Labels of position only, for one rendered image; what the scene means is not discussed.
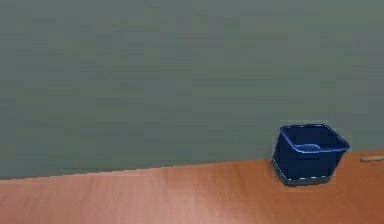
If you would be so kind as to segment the blue plastic bin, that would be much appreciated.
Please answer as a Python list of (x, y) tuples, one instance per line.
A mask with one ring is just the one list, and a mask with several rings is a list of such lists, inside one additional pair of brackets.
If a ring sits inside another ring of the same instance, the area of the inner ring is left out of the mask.
[(271, 164), (286, 186), (327, 183), (350, 145), (325, 124), (280, 128)]

